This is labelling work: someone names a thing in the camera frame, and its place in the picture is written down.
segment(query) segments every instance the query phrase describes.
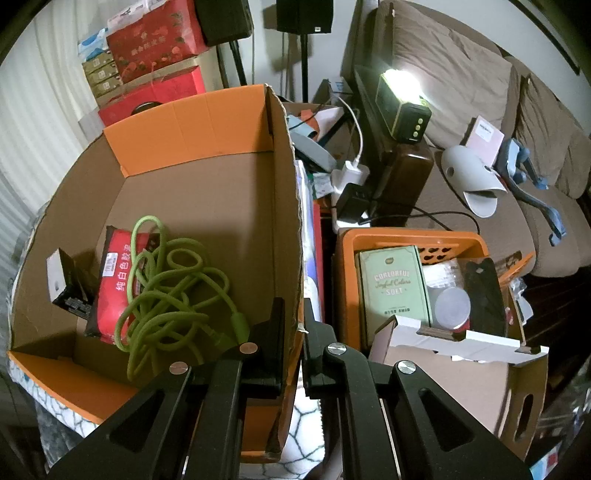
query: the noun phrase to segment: white paper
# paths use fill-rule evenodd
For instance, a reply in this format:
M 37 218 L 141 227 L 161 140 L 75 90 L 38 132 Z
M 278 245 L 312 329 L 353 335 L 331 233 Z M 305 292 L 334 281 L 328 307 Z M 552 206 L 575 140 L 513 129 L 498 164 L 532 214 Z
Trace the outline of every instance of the white paper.
M 318 122 L 319 132 L 318 140 L 325 136 L 331 127 L 343 116 L 343 109 L 341 107 L 327 108 L 320 110 L 314 118 Z
M 103 277 L 112 277 L 115 275 L 115 267 L 117 266 L 116 252 L 110 252 L 105 259 L 105 266 L 103 267 Z

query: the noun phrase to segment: pink card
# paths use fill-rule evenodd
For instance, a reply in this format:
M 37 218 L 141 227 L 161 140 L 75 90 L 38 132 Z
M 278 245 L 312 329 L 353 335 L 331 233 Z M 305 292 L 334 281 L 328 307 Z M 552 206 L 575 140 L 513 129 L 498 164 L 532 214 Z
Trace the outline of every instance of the pink card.
M 484 165 L 492 167 L 505 135 L 484 120 L 480 115 L 474 122 L 466 146 L 480 157 Z

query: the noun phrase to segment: white cable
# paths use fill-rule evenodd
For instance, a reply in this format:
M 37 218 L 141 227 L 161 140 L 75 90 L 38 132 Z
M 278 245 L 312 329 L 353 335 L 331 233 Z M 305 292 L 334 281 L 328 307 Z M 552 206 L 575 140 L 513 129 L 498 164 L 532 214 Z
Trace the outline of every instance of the white cable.
M 359 153 L 357 153 L 357 156 L 353 160 L 353 166 L 357 168 L 357 165 L 359 165 L 359 159 L 361 158 L 361 152 L 363 151 L 363 134 L 361 133 L 361 127 L 359 126 L 359 122 L 357 121 L 357 117 L 355 116 L 353 109 L 341 97 L 337 98 L 341 102 L 343 102 L 343 105 L 345 105 L 345 107 L 347 107 L 347 110 L 349 110 L 349 112 L 351 113 L 353 121 L 355 122 L 355 127 L 357 127 L 357 131 L 359 132 Z

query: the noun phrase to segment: black charger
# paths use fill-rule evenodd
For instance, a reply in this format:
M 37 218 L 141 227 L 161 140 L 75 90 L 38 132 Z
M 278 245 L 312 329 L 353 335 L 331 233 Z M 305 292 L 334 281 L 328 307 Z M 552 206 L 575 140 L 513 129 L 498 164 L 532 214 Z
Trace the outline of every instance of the black charger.
M 348 183 L 336 202 L 336 218 L 341 222 L 359 223 L 369 208 L 368 190 L 355 183 Z

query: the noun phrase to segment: speaker stand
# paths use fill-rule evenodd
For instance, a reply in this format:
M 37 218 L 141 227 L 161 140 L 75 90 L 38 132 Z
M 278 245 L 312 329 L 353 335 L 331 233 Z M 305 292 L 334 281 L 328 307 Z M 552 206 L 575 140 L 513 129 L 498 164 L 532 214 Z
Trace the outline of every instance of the speaker stand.
M 308 103 L 308 35 L 300 35 L 301 47 L 301 96 Z
M 230 50 L 232 50 L 232 56 L 234 57 L 234 65 L 236 65 L 236 71 L 238 72 L 238 80 L 240 80 L 240 85 L 248 85 L 246 83 L 246 75 L 244 74 L 244 67 L 242 65 L 242 57 L 240 56 L 238 40 L 232 40 L 228 43 L 230 44 Z

